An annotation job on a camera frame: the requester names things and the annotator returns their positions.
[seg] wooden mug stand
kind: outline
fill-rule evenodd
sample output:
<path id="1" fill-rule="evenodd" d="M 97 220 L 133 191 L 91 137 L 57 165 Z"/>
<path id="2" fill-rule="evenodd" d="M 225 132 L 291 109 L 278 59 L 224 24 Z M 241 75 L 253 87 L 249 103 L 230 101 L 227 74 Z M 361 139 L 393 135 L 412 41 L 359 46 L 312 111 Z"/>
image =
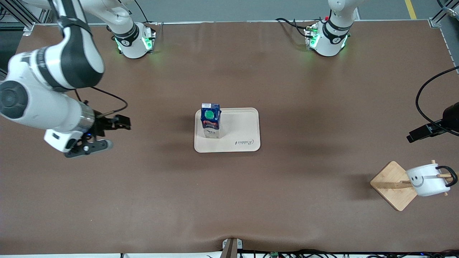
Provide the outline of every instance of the wooden mug stand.
<path id="1" fill-rule="evenodd" d="M 437 175 L 439 178 L 452 180 L 449 174 Z M 371 181 L 371 186 L 396 210 L 403 211 L 417 196 L 411 181 L 397 162 L 389 162 Z"/>

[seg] beige tray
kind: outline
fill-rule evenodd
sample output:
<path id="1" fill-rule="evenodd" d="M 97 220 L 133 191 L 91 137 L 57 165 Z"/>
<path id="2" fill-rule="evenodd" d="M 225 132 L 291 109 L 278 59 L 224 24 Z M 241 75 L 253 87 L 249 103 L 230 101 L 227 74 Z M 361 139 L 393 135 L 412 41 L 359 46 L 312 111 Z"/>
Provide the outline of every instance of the beige tray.
<path id="1" fill-rule="evenodd" d="M 209 152 L 257 151 L 260 146 L 260 122 L 253 107 L 222 108 L 220 139 L 206 138 L 201 125 L 201 110 L 195 115 L 195 150 Z"/>

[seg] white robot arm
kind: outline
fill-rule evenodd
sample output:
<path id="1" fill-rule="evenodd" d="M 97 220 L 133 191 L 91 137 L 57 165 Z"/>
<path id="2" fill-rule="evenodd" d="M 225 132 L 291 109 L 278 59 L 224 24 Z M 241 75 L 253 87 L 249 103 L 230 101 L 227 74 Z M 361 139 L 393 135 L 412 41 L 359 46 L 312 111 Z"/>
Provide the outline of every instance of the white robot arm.
<path id="1" fill-rule="evenodd" d="M 130 129 L 129 118 L 107 119 L 65 94 L 96 86 L 105 68 L 80 2 L 50 0 L 50 4 L 63 40 L 10 59 L 9 73 L 0 84 L 0 112 L 13 122 L 46 129 L 45 141 L 67 157 L 109 149 L 108 140 L 88 143 L 87 139 L 105 136 L 104 130 Z"/>
<path id="2" fill-rule="evenodd" d="M 355 9 L 366 0 L 328 0 L 330 16 L 319 21 L 306 32 L 311 49 L 323 56 L 338 54 L 347 39 L 347 33 L 355 21 Z"/>
<path id="3" fill-rule="evenodd" d="M 48 0 L 23 0 L 31 5 L 50 9 Z M 134 22 L 123 9 L 133 0 L 80 0 L 83 10 L 107 23 L 118 49 L 128 58 L 140 58 L 153 50 L 156 32 L 140 22 Z"/>

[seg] green bottle cap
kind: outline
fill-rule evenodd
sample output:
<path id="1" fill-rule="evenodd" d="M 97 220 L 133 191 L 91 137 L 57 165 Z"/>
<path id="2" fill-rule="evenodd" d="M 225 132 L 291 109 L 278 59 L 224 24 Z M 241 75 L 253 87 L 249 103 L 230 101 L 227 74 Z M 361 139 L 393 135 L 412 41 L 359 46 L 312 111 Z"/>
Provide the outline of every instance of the green bottle cap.
<path id="1" fill-rule="evenodd" d="M 205 116 L 207 119 L 213 119 L 213 117 L 214 117 L 213 112 L 210 111 L 210 110 L 207 110 L 207 111 L 204 113 L 204 116 Z"/>

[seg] mug handle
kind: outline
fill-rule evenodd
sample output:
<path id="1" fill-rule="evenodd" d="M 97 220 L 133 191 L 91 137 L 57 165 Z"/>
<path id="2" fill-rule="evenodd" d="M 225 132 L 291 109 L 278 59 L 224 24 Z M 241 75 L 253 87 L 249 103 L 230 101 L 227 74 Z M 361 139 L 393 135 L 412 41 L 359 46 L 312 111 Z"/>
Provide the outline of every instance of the mug handle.
<path id="1" fill-rule="evenodd" d="M 435 169 L 446 169 L 450 174 L 451 176 L 453 177 L 453 181 L 447 185 L 445 185 L 446 187 L 450 187 L 452 185 L 455 185 L 457 182 L 458 182 L 458 176 L 456 175 L 456 173 L 454 172 L 454 170 L 448 166 L 438 166 L 436 167 Z"/>

